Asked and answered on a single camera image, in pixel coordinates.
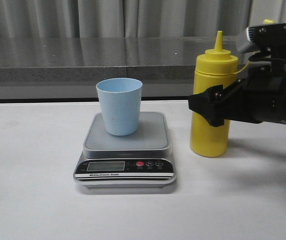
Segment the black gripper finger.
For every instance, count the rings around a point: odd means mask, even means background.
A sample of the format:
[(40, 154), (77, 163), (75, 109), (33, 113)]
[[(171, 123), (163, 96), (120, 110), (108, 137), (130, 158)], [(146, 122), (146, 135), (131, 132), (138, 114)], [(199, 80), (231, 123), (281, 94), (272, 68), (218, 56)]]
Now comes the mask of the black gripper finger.
[(209, 87), (202, 93), (190, 95), (188, 97), (189, 109), (201, 115), (212, 127), (224, 125), (224, 119), (218, 116), (218, 111), (215, 109), (222, 91), (223, 85), (217, 85)]

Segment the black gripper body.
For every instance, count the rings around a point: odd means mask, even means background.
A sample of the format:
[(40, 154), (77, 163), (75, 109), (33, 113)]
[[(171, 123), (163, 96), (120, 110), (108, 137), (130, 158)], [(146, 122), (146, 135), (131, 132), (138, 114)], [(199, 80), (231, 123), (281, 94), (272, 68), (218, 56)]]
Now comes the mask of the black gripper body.
[(271, 60), (271, 51), (250, 57), (256, 62), (268, 59), (270, 64), (251, 68), (248, 77), (232, 84), (217, 102), (218, 116), (247, 123), (286, 123), (286, 78), (284, 64)]

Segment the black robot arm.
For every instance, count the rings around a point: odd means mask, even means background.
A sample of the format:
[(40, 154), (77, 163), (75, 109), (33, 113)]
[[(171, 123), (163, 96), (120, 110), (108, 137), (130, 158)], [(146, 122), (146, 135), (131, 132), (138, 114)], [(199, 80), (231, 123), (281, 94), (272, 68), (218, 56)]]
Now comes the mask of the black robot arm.
[(256, 53), (250, 60), (269, 64), (250, 68), (247, 78), (226, 88), (215, 85), (189, 96), (189, 109), (213, 127), (224, 120), (286, 125), (286, 46)]

